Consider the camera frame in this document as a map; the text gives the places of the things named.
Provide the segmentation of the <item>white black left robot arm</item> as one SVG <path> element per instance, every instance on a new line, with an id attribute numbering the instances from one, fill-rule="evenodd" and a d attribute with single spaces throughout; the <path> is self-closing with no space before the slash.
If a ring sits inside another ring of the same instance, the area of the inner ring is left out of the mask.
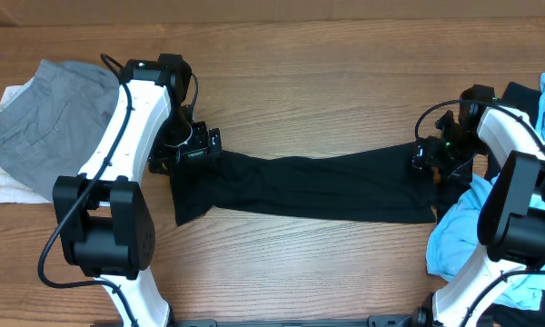
<path id="1" fill-rule="evenodd" d="M 195 121 L 188 88 L 198 81 L 179 54 L 104 64 L 119 82 L 114 114 L 91 157 L 53 188 L 58 222 L 39 257 L 40 280 L 56 289 L 102 286 L 123 326 L 174 326 L 155 283 L 155 228 L 141 190 L 145 170 L 189 176 L 216 166 L 218 129 Z"/>

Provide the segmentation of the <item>black t-shirt with white logo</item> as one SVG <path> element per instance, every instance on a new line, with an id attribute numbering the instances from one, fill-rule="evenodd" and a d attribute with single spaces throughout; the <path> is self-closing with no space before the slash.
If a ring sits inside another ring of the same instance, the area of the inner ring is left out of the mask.
<path id="1" fill-rule="evenodd" d="M 432 174 L 411 166 L 412 144 L 344 156 L 261 159 L 223 152 L 215 167 L 170 179 L 175 221 L 216 206 L 250 213 L 377 223 L 431 223 Z"/>

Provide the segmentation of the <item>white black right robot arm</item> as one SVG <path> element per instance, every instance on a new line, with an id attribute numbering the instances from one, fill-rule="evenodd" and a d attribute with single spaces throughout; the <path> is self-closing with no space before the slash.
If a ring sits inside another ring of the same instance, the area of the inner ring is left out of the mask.
<path id="1" fill-rule="evenodd" d="M 478 244 L 446 286 L 431 294 L 405 326 L 474 326 L 524 275 L 544 275 L 545 142 L 529 116 L 475 84 L 435 126 L 438 137 L 417 137 L 412 165 L 436 168 L 447 179 L 477 154 L 492 154 L 501 168 L 478 219 Z"/>

